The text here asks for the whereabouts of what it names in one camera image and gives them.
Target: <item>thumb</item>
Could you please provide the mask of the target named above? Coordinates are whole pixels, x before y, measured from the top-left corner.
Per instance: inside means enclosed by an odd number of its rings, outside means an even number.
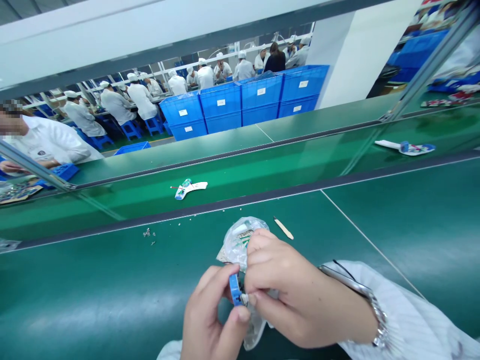
[[[215,350],[215,359],[235,360],[249,328],[250,311],[245,306],[235,306],[223,326]]]

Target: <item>blue storage bin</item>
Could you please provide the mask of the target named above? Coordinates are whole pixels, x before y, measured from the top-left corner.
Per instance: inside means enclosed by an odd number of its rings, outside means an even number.
[[[205,119],[242,110],[240,84],[230,82],[200,90],[200,102]]]
[[[279,113],[279,104],[279,102],[276,102],[270,105],[242,110],[242,126],[253,125],[257,123],[262,123],[264,121],[276,119]]]
[[[283,75],[264,74],[259,79],[251,78],[239,81],[241,84],[241,109],[253,109],[280,101]]]
[[[278,117],[283,118],[315,110],[318,99],[319,94],[301,99],[281,101],[278,107]]]
[[[126,154],[126,153],[133,153],[135,151],[148,149],[148,148],[151,148],[150,143],[148,141],[139,142],[139,143],[132,144],[132,145],[122,146],[121,148],[119,148],[116,151],[116,153],[113,154],[113,156]]]
[[[206,117],[205,123],[209,134],[241,128],[242,112],[236,111],[227,115]]]
[[[76,173],[79,172],[79,168],[76,167],[74,164],[65,164],[60,165],[50,169],[55,175],[59,178],[62,178],[65,181],[70,180]],[[54,189],[54,186],[51,186],[48,182],[44,181],[43,179],[38,180],[34,186],[42,186],[45,189]]]
[[[160,108],[170,126],[186,124],[204,117],[198,90],[167,97],[160,103]]]
[[[280,71],[284,74],[280,101],[302,99],[320,94],[329,65],[307,65]]]
[[[208,134],[203,118],[185,124],[170,125],[170,130],[177,141]]]

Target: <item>wooden stick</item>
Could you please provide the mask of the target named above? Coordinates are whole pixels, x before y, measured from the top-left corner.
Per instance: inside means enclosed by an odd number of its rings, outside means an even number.
[[[292,233],[290,231],[287,230],[287,228],[280,222],[280,220],[278,220],[275,216],[273,217],[275,219],[275,222],[276,224],[278,225],[278,227],[280,227],[280,229],[285,233],[285,235],[290,239],[290,240],[293,240],[294,239],[294,236],[292,235]]]

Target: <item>blue chair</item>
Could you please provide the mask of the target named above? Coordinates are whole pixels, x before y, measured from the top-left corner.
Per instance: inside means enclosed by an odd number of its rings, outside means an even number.
[[[154,135],[153,132],[158,131],[159,134],[163,134],[164,132],[162,121],[160,120],[160,117],[158,115],[145,120],[145,124],[148,128],[148,131],[150,132],[150,135],[152,136]]]
[[[111,138],[109,138],[108,135],[92,136],[91,140],[93,141],[95,146],[100,150],[102,150],[104,148],[105,143],[110,143],[112,145],[114,144],[113,140]]]
[[[121,126],[125,136],[128,138],[128,141],[132,141],[132,137],[136,136],[138,139],[142,138],[142,129],[140,126],[134,121],[130,120],[124,123]]]

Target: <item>wristwatch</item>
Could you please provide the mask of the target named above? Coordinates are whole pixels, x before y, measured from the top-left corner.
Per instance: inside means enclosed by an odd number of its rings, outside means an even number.
[[[349,287],[370,303],[370,306],[373,308],[373,311],[375,312],[375,317],[378,321],[377,335],[375,339],[373,339],[372,345],[381,349],[384,348],[389,342],[387,315],[380,308],[379,301],[375,297],[374,292],[369,287],[366,287],[365,285],[357,282],[355,278],[342,265],[337,262],[336,264],[342,267],[352,278],[349,278],[325,265],[319,266],[318,269],[325,275],[334,278],[335,280],[341,282],[343,285]]]

